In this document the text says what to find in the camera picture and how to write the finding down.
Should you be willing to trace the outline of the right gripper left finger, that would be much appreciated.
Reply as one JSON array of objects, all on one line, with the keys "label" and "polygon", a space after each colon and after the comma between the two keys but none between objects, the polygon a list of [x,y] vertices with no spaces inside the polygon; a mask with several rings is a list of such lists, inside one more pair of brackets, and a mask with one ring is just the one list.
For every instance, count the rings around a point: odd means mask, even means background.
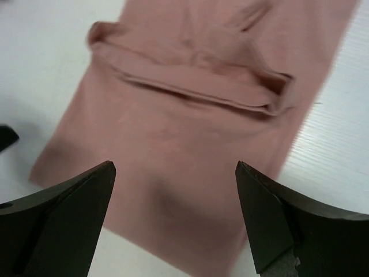
[{"label": "right gripper left finger", "polygon": [[113,162],[106,161],[2,203],[1,276],[87,276],[115,177]]}]

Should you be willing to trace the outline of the pink t-shirt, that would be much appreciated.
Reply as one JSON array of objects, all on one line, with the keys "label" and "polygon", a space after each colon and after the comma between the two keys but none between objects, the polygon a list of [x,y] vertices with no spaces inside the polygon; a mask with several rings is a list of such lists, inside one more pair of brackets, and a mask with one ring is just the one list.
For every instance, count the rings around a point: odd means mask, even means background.
[{"label": "pink t-shirt", "polygon": [[246,240],[242,160],[269,177],[334,60],[356,1],[127,1],[29,179],[105,160],[105,225],[192,276],[228,276]]}]

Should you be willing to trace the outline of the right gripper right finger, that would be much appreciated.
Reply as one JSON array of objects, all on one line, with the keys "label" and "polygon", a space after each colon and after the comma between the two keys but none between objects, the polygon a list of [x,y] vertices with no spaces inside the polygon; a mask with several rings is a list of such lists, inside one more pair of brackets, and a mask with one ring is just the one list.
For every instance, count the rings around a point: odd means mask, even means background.
[{"label": "right gripper right finger", "polygon": [[368,275],[367,214],[316,201],[245,162],[236,183],[259,275]]}]

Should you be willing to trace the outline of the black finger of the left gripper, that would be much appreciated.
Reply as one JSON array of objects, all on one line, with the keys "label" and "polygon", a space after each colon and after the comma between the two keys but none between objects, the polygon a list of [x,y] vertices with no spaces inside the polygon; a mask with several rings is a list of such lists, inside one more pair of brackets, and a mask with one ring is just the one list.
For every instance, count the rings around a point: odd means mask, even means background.
[{"label": "black finger of the left gripper", "polygon": [[19,135],[8,125],[0,126],[0,151],[3,152],[19,140]]}]

